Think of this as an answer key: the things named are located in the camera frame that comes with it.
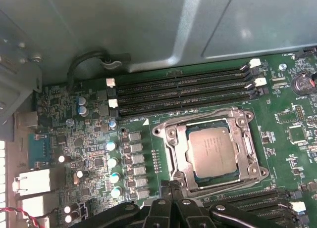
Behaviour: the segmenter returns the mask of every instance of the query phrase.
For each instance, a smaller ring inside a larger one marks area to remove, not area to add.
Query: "capacitor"
[[[72,119],[72,118],[69,118],[69,119],[66,120],[65,123],[66,123],[66,126],[72,127],[75,124],[75,120]]]
[[[77,202],[73,202],[72,204],[70,204],[69,206],[66,206],[64,208],[64,212],[66,214],[71,213],[71,212],[75,211],[78,207],[79,207],[78,203]]]
[[[107,161],[107,165],[109,169],[116,167],[118,163],[119,163],[119,160],[117,158],[110,158]]]
[[[301,73],[292,79],[291,88],[299,96],[317,92],[315,82],[308,73]]]
[[[118,198],[122,194],[122,188],[121,187],[114,187],[113,190],[111,190],[111,197]]]
[[[65,217],[66,223],[71,223],[73,220],[79,218],[79,212],[74,211]]]
[[[113,173],[110,175],[109,180],[110,183],[117,183],[120,181],[121,175],[119,173]]]
[[[87,106],[87,101],[86,101],[86,99],[85,99],[84,97],[82,97],[82,96],[79,96],[79,97],[77,98],[77,103],[78,103],[79,106]]]
[[[58,161],[60,162],[60,163],[64,163],[64,162],[66,162],[66,163],[68,163],[68,162],[71,162],[73,159],[71,158],[71,156],[69,156],[69,155],[61,155],[61,156],[59,156],[59,158],[58,158]]]
[[[109,121],[109,127],[111,130],[116,130],[118,127],[118,123],[116,120],[111,120]]]
[[[113,141],[109,141],[107,144],[106,144],[106,149],[108,151],[113,151],[117,148],[117,145],[116,143],[114,143]]]
[[[86,108],[85,106],[80,106],[78,108],[78,113],[83,116],[83,117],[86,117],[88,114],[89,114],[89,110],[88,108]]]
[[[88,177],[89,176],[89,172],[87,171],[87,170],[79,170],[79,171],[77,171],[77,177],[78,178],[86,178],[86,177]]]

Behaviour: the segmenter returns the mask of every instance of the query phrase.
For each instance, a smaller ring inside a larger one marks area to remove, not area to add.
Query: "integrated circuit chip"
[[[95,166],[96,167],[104,166],[104,160],[102,158],[95,159]]]
[[[65,135],[58,135],[57,136],[57,143],[59,145],[66,144],[66,136]]]
[[[88,195],[90,195],[90,190],[89,190],[88,187],[87,188],[83,188],[81,190],[81,193],[82,193],[83,196],[88,196]]]
[[[190,132],[188,144],[189,158],[197,177],[217,177],[237,170],[228,128],[208,128]]]

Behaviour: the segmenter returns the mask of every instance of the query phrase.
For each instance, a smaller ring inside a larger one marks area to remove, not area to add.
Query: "black cable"
[[[80,55],[79,57],[73,60],[67,72],[67,90],[69,92],[71,92],[74,89],[76,67],[83,61],[95,57],[99,58],[101,61],[110,62],[110,55],[106,50],[91,51],[83,55]]]

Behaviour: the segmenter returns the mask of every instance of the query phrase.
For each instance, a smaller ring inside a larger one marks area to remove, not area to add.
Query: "mounting screw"
[[[217,209],[218,211],[224,211],[224,210],[226,210],[226,208],[225,208],[224,206],[222,206],[222,205],[217,205],[217,206],[216,206],[216,209]]]
[[[279,64],[279,66],[278,66],[278,69],[279,69],[280,71],[285,71],[286,68],[287,68],[287,65],[286,65],[285,63]]]
[[[18,48],[24,49],[25,48],[25,43],[24,42],[20,42],[19,45],[18,45]]]
[[[190,201],[187,200],[187,199],[185,199],[185,200],[183,200],[183,204],[184,204],[184,205],[189,205],[189,204],[190,204]]]
[[[158,203],[159,203],[159,205],[165,205],[166,204],[166,202],[164,200],[160,200]]]
[[[31,58],[31,60],[33,61],[33,62],[41,62],[42,61],[42,57],[41,56],[39,56],[39,55],[34,55],[32,58]]]
[[[132,211],[134,209],[133,205],[128,205],[124,208],[126,211]]]

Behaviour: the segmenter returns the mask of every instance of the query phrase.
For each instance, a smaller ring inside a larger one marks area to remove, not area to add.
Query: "small chip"
[[[148,198],[150,196],[150,192],[147,188],[138,189],[137,194],[138,194],[138,199]]]
[[[97,91],[97,99],[107,100],[108,99],[107,90]]]
[[[263,141],[263,144],[269,143],[269,137],[263,137],[262,141]]]
[[[84,141],[81,138],[78,138],[74,141],[74,146],[78,147],[78,146],[83,146]]]
[[[142,151],[142,144],[141,143],[132,144],[130,145],[130,148],[132,152],[139,152],[139,151]]]
[[[127,142],[129,142],[129,138],[128,137],[121,137],[121,141],[122,141],[122,143],[127,143]]]
[[[310,222],[308,215],[298,216],[297,218],[298,218],[298,223],[302,225],[306,225]]]
[[[145,166],[134,167],[133,170],[135,175],[144,175],[146,173]]]
[[[101,127],[94,128],[94,132],[100,132],[100,131],[101,131]]]
[[[144,162],[143,155],[132,155],[132,162],[133,164],[140,164]]]
[[[293,173],[295,174],[295,175],[299,175],[299,173],[300,173],[300,171],[299,171],[299,169],[293,169]]]
[[[128,181],[128,187],[135,187],[135,181]]]
[[[148,180],[146,178],[136,178],[135,184],[137,187],[144,187],[148,185]]]
[[[108,107],[108,105],[104,105],[104,104],[100,105],[99,106],[99,114],[100,114],[100,116],[103,116],[103,117],[109,116],[109,107]]]
[[[141,134],[139,132],[129,134],[130,141],[141,140]]]
[[[307,184],[308,190],[310,192],[316,192],[317,191],[317,182],[309,182]]]
[[[109,132],[108,124],[102,124],[101,125],[101,131],[104,132],[104,133]]]
[[[88,196],[88,195],[90,195],[90,190],[89,190],[89,188],[83,188],[81,190],[81,193],[83,196]]]
[[[292,199],[300,199],[303,197],[302,191],[300,190],[290,192],[290,195]]]
[[[137,195],[136,192],[130,193],[130,194],[129,194],[129,198],[130,198],[130,199],[135,199],[135,198],[138,198],[138,195]]]
[[[58,135],[57,136],[57,143],[59,145],[66,144],[66,136],[65,135]]]
[[[133,161],[132,161],[132,159],[125,158],[125,159],[124,159],[124,163],[125,163],[126,165],[131,165],[131,164],[133,163]]]
[[[95,159],[95,166],[96,167],[104,166],[104,160],[102,158]]]
[[[127,170],[127,171],[125,172],[125,174],[126,174],[127,176],[131,176],[131,175],[133,175],[133,170]]]
[[[100,118],[100,115],[99,115],[99,113],[97,113],[97,112],[93,112],[93,113],[91,114],[91,118],[94,119],[94,120],[96,120],[96,119],[99,119],[99,118]]]

